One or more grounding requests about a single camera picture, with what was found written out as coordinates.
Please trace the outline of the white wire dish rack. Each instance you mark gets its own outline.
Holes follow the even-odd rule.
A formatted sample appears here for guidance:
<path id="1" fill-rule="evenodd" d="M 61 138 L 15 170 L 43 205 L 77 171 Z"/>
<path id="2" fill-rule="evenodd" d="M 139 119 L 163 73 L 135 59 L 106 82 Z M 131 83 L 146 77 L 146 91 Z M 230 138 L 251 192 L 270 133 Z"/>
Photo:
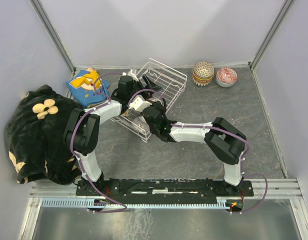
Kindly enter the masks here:
<path id="1" fill-rule="evenodd" d="M 143 85 L 146 84 L 142 79 L 142 76 L 145 75 L 148 76 L 156 85 L 162 87 L 159 94 L 154 93 L 152 97 L 159 100 L 163 97 L 166 101 L 167 111 L 170 110 L 171 106 L 175 103 L 180 94 L 185 91 L 188 79 L 187 75 L 159 61 L 149 58 L 143 67 L 137 67 L 135 69 L 137 71 L 136 76 Z M 139 112 L 131 109 L 120 116 L 112 118 L 111 121 L 120 124 L 140 137 L 143 142 L 147 143 L 152 135 L 151 132 L 141 133 L 132 125 L 132 120 L 135 117 L 140 116 L 141 114 Z"/>

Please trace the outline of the yellow sun pattern bowl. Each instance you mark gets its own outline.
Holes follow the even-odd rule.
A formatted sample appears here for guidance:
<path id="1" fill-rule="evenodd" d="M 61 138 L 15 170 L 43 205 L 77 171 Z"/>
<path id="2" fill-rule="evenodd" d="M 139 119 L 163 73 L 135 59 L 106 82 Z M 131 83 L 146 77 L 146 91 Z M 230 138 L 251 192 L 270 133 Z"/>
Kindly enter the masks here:
<path id="1" fill-rule="evenodd" d="M 196 74 L 193 73 L 192 77 L 193 77 L 194 82 L 201 84 L 201 85 L 208 85 L 212 81 L 214 74 L 211 75 L 209 78 L 200 78 Z"/>

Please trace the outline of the white bowl teal leaf pattern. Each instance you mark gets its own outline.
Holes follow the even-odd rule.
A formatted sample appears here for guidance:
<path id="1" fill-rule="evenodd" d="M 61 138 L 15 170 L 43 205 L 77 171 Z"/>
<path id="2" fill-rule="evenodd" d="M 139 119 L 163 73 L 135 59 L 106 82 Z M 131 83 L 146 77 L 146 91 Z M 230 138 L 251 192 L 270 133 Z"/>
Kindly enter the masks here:
<path id="1" fill-rule="evenodd" d="M 198 87 L 206 87 L 210 83 L 210 81 L 199 82 L 199 81 L 196 81 L 196 80 L 194 80 L 193 82 Z"/>

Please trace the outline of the maroon tile pattern bowl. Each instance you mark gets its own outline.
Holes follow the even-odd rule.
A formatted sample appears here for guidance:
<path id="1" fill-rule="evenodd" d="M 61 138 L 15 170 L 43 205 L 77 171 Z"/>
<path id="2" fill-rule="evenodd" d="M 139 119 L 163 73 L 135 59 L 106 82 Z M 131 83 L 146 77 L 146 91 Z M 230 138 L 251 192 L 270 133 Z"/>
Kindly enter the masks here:
<path id="1" fill-rule="evenodd" d="M 200 61 L 194 65 L 193 72 L 199 78 L 207 79 L 210 76 L 214 75 L 215 69 L 211 63 L 206 61 Z"/>

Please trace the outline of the white bowl teal floral pattern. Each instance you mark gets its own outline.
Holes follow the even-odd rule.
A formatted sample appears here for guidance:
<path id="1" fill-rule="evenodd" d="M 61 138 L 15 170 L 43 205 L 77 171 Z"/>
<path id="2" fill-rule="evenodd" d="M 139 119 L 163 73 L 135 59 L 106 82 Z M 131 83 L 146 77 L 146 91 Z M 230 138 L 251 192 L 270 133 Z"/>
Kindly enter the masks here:
<path id="1" fill-rule="evenodd" d="M 238 75 L 232 68 L 222 67 L 216 72 L 216 78 L 222 83 L 232 84 L 237 81 Z"/>

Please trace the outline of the plain white ribbed bowl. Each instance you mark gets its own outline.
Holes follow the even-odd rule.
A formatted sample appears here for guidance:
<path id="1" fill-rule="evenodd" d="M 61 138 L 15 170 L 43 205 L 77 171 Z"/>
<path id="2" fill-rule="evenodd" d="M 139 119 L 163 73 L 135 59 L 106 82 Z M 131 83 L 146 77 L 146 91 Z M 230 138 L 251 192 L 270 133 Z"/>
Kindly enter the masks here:
<path id="1" fill-rule="evenodd" d="M 234 82 L 226 83 L 226 82 L 222 82 L 218 78 L 216 78 L 216 83 L 222 88 L 229 88 L 229 87 L 233 86 L 236 82 L 234 81 Z"/>

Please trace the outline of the white bowl red lattice pattern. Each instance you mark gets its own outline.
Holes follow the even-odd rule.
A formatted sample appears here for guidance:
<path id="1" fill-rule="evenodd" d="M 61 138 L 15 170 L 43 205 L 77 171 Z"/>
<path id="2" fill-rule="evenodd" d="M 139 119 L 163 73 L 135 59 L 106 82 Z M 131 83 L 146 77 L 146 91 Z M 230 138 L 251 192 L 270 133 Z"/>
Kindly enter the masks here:
<path id="1" fill-rule="evenodd" d="M 156 103 L 156 102 L 160 102 L 159 99 L 156 99 L 156 98 L 153 98 L 153 97 L 152 97 L 152 98 L 149 98 L 148 101 L 150 101 L 150 102 L 155 102 L 155 103 Z"/>

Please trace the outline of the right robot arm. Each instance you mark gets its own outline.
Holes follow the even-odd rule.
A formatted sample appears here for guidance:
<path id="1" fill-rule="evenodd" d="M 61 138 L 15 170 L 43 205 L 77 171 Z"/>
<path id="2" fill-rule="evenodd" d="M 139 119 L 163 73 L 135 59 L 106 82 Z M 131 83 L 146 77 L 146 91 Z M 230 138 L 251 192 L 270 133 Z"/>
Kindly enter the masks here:
<path id="1" fill-rule="evenodd" d="M 162 105 L 150 105 L 141 115 L 150 132 L 166 143 L 195 142 L 206 144 L 223 162 L 223 189 L 234 196 L 242 190 L 244 180 L 241 161 L 250 148 L 246 136 L 224 118 L 207 123 L 183 123 L 169 120 Z"/>

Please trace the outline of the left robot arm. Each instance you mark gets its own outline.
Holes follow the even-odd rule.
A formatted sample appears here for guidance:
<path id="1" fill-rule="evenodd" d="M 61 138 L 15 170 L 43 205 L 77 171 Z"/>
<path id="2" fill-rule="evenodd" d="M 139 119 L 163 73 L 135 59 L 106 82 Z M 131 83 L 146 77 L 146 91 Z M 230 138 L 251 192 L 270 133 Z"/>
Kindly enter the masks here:
<path id="1" fill-rule="evenodd" d="M 67 184 L 81 177 L 81 189 L 89 190 L 93 195 L 100 195 L 104 191 L 104 174 L 95 155 L 100 125 L 125 113 L 137 97 L 147 103 L 153 94 L 161 93 L 162 87 L 146 75 L 142 78 L 146 85 L 131 74 L 122 75 L 117 88 L 111 96 L 106 97 L 104 103 L 89 109 L 72 110 L 63 136 L 64 143 L 73 154 L 62 170 Z"/>

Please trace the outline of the grey striped bowl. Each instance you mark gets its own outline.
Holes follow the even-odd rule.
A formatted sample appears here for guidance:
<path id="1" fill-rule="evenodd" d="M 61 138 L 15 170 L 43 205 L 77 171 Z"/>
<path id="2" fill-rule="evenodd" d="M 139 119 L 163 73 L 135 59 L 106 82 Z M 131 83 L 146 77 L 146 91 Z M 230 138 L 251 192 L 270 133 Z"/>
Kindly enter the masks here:
<path id="1" fill-rule="evenodd" d="M 132 120 L 132 126 L 140 133 L 146 134 L 150 131 L 149 125 L 142 116 L 137 116 Z"/>

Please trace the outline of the black plush flower blanket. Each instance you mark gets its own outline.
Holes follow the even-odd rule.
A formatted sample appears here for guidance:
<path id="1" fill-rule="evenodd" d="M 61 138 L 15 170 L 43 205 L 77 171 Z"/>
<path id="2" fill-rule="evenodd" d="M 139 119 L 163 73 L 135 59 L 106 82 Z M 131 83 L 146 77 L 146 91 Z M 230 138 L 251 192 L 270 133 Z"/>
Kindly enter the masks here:
<path id="1" fill-rule="evenodd" d="M 82 108 L 47 84 L 29 91 L 19 102 L 4 128 L 4 146 L 18 184 L 48 179 L 68 185 L 81 176 L 63 135 L 72 110 Z"/>

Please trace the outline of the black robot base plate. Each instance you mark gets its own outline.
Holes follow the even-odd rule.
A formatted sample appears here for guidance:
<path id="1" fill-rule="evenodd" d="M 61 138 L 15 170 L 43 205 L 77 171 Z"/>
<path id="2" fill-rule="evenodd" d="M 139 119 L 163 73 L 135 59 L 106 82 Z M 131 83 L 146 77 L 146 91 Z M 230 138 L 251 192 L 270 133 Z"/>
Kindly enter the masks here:
<path id="1" fill-rule="evenodd" d="M 217 197 L 253 197 L 249 180 L 231 186 L 223 180 L 203 179 L 118 179 L 104 180 L 96 187 L 125 205 L 215 204 Z"/>

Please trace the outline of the aluminium frame rails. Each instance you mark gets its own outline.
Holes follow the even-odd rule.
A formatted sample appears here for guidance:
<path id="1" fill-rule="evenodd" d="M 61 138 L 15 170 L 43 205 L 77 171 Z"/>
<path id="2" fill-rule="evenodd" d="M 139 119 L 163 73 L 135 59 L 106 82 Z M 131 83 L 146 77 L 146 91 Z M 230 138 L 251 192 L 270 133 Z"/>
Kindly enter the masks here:
<path id="1" fill-rule="evenodd" d="M 73 64 L 71 57 L 63 45 L 62 40 L 60 39 L 56 29 L 54 28 L 53 24 L 51 23 L 50 18 L 41 1 L 39 0 L 32 0 L 31 5 L 33 6 L 34 10 L 36 11 L 38 17 L 40 18 L 44 28 L 46 29 L 47 33 L 49 34 L 50 39 L 53 41 L 56 49 L 59 51 L 61 57 L 65 61 L 67 67 L 71 71 L 72 74 L 76 73 L 80 67 Z M 266 33 L 264 40 L 262 41 L 259 49 L 257 50 L 255 57 L 253 58 L 252 62 L 242 63 L 240 61 L 229 63 L 228 66 L 235 67 L 235 68 L 245 68 L 249 67 L 251 69 L 251 74 L 253 80 L 255 81 L 256 88 L 258 95 L 260 96 L 262 107 L 264 110 L 267 109 L 265 99 L 262 94 L 262 90 L 260 84 L 257 79 L 257 74 L 255 72 L 258 64 L 261 62 L 263 55 L 265 54 L 266 50 L 268 49 L 271 41 L 275 37 L 278 29 L 282 25 L 282 22 L 286 18 L 286 15 L 290 11 L 291 7 L 293 6 L 294 1 L 292 0 L 285 0 L 280 7 L 275 20 L 273 21 L 270 29 Z M 284 183 L 288 185 L 288 189 L 292 190 L 292 184 L 297 183 L 297 179 L 295 178 L 284 178 L 284 179 L 258 179 L 254 178 L 252 181 L 257 185 L 261 184 L 272 184 L 276 186 L 280 186 Z M 300 234 L 300 238 L 302 240 L 308 240 L 308 209 L 306 203 L 304 201 L 304 197 L 299 194 L 290 194 L 287 192 L 287 188 L 283 189 L 283 193 L 279 194 L 279 187 L 272 190 L 272 193 L 267 196 L 269 200 L 275 200 L 278 202 L 279 200 L 288 199 L 291 205 L 291 215 L 295 220 L 295 224 L 297 226 L 297 231 Z M 19 231 L 18 239 L 20 240 L 31 240 L 33 239 L 36 233 L 36 227 L 38 226 L 39 222 L 39 215 L 40 211 L 43 208 L 42 205 L 43 198 L 38 196 L 30 196 L 26 211 L 24 214 L 24 218 L 22 221 L 22 225 Z"/>

